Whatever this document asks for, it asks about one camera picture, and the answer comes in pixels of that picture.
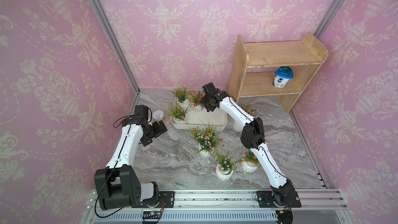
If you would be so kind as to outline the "red flower plant white pot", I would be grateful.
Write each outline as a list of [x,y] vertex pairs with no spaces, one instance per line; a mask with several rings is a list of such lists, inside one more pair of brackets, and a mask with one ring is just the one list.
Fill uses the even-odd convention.
[[189,101],[192,104],[192,109],[195,112],[200,112],[204,109],[204,106],[201,103],[201,100],[204,97],[204,93],[202,91],[190,91],[189,92]]

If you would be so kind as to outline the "orange flower plant white pot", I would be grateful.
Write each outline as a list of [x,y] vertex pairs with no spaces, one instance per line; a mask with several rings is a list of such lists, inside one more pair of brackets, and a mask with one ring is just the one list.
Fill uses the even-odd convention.
[[172,91],[173,95],[177,99],[177,103],[181,108],[186,110],[189,107],[189,99],[191,96],[191,91],[187,86],[176,87]]

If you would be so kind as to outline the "tall pink flower plant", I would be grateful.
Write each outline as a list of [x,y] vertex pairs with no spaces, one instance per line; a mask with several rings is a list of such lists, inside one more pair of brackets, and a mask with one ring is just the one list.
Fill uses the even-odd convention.
[[210,124],[205,127],[191,128],[189,131],[192,134],[192,138],[199,145],[198,153],[204,157],[212,157],[223,141],[223,139],[219,137],[219,131]]

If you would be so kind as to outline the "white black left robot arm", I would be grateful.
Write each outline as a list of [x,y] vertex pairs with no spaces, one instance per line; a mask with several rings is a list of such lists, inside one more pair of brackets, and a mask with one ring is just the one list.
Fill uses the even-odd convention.
[[122,133],[114,154],[104,169],[94,175],[97,201],[101,210],[134,207],[140,204],[155,207],[160,202],[156,182],[141,183],[133,169],[140,144],[147,146],[167,127],[163,121],[148,122],[143,116],[129,116],[121,122]]

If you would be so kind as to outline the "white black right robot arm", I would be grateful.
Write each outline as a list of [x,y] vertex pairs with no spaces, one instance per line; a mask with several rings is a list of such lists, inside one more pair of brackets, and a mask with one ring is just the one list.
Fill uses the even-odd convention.
[[203,90],[205,95],[201,99],[201,104],[208,112],[219,108],[239,125],[241,143],[256,156],[265,171],[276,205],[287,208],[301,207],[300,198],[292,181],[280,170],[267,147],[262,119],[245,112],[227,92],[215,88],[213,83],[203,86]]

